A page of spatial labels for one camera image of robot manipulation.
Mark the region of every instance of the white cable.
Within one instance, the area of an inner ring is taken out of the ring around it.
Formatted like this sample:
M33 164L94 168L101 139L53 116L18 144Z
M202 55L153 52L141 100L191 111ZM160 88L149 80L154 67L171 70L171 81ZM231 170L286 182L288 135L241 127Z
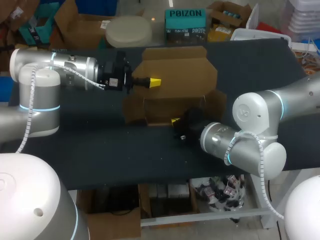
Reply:
M105 88L104 88L105 85L96 83L96 82L94 82L94 81L91 81L90 79L86 78L85 76L81 75L80 73L78 73L77 71L73 70L73 69L70 68L70 67L62 66L62 65L58 65L58 64L51 64L51 63L48 63L47 65L48 65L48 66L55 67L55 68L59 68L59 69L64 69L64 70L66 70L66 71L68 71L68 72L70 72L70 73L78 76L79 78L85 80L86 82L92 84L93 86L95 86L95 87L97 87L97 88L99 88L99 89L102 89L102 90L105 89Z
M267 196L267 193L266 193L266 186L265 186L265 168L264 168L264 160L265 160L265 153L264 153L264 148L261 144L261 141L259 139L259 137L254 134L253 132L250 132L250 131L241 131L241 132L236 132L234 134L234 138L231 140L226 152L225 152L225 155L224 155L224 163L227 162L226 165L230 165L228 163L228 157L229 157L229 154L230 154L230 151L231 149L233 148L233 146L235 145L235 143L238 141L238 139L242 138L243 136L252 136L256 142L258 143L258 147L259 147L259 152L260 152L260 183L261 183L261 189L262 189L262 195L263 195L263 198L266 202L266 205L268 206L268 208L277 216L279 217L280 219L285 219L285 217L283 215L281 215L280 213L278 213L271 205L269 199L268 199L268 196Z
M15 152L16 154L21 153L21 151L24 149L29 133L31 128L31 121L32 121L32 114L34 112L34 97L35 97L35 86L36 86L36 71L39 68L39 65L35 65L32 69L31 73L31 82L30 82L30 99L29 99L29 109L28 109L28 118L26 120L26 127L24 131L24 136L22 139L22 142L18 148L18 150Z
M104 90L104 85L103 84L98 84L94 81L91 81L90 79L86 78L85 76L81 75L80 73L76 72L75 70L66 67L66 66L62 66L62 65L58 65L58 64L52 64L52 63L47 63L47 62L41 62L38 63L37 65L35 65L32 69L31 72L31 82L30 82L30 99L29 99L29 108L28 108L28 117L26 120L26 127L25 127L25 131L24 131L24 136L22 139L22 142L18 148L18 150L15 152L16 154L20 154L21 151L24 149L28 137L29 137L29 133L30 133L30 129L31 129L31 122L32 122L32 115L34 112L34 98L35 98L35 87L36 87L36 71L38 69L42 69L45 67L55 67L55 68L60 68L60 69L64 69L70 73L75 74L76 76L80 77L81 79L85 80L86 82L92 84L93 86Z
M310 37L309 37L308 46L306 47L306 52L305 52L303 55L297 56L296 53L295 53L295 51L292 50L292 52L294 53L294 55L295 55L295 57L296 57L297 59L302 59L302 58L304 58L305 56L308 55L308 53L309 53L309 47L310 47L310 40L313 41L313 39L310 39Z

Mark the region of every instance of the blue crate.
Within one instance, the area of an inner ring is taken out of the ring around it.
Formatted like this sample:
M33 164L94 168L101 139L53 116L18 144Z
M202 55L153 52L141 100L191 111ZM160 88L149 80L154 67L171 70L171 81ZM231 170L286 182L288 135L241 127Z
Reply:
M0 102L9 102L13 86L14 80L10 76L0 76Z

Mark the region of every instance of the plastic bin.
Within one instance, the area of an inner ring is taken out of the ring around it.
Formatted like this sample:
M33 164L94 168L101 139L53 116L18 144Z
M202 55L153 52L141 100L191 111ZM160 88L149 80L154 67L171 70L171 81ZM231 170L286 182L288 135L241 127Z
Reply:
M41 26L32 27L29 22L19 28L19 32L28 45L48 44L53 30L54 17L59 9L58 2L40 4L34 13L39 24L40 19L47 19Z
M286 0L282 9L280 29L293 42L320 38L320 1Z
M10 100L14 81L10 76L0 76L0 103L7 103Z

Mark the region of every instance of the packaged item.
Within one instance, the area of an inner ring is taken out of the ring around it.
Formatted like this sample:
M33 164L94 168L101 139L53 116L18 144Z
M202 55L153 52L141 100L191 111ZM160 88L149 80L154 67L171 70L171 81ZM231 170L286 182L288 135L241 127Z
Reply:
M244 206L246 195L244 175L195 178L190 181L200 197L213 212L237 211ZM239 219L231 218L235 223Z
M207 37L208 42L224 42L229 41L234 29L226 27L222 24L214 24L213 28L210 29Z
M165 11L165 41L168 44L205 42L205 9L167 9Z

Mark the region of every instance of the cardboard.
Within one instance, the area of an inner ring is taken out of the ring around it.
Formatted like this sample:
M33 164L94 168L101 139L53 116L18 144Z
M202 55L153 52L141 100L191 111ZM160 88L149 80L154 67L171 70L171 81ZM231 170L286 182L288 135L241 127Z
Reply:
M0 0L0 24L9 17L17 2L18 0Z
M145 192L145 186L139 185L138 188L139 192L140 189L144 189ZM129 213L126 213L127 211L117 212L118 215L108 212L91 214L95 202L94 197L95 190L81 190L78 191L76 200L78 208L86 213L90 240L114 240L141 236L141 207L136 207Z
M66 0L54 17L68 49L96 49L106 31L102 21L113 18L79 14L75 0Z
M221 119L226 95L215 90L218 72L207 60L202 46L147 48L135 78L161 79L161 86L136 86L123 100L126 123L170 125L192 107L202 108L208 118Z
M12 31L18 30L34 15L40 0L18 0L15 9L8 17L9 27Z
M58 51L58 50L66 50L67 47L62 38L62 34L59 31L57 26L53 27L51 36L50 36L50 46L48 48L49 51Z
M252 12L249 4L241 6L229 1L215 1L207 9L212 9L211 17L213 23L221 23L227 27L246 28L247 21ZM225 15L223 11L228 11L233 14L239 14L240 19Z
M0 24L0 72L9 71L10 57L15 49L13 34L7 26Z

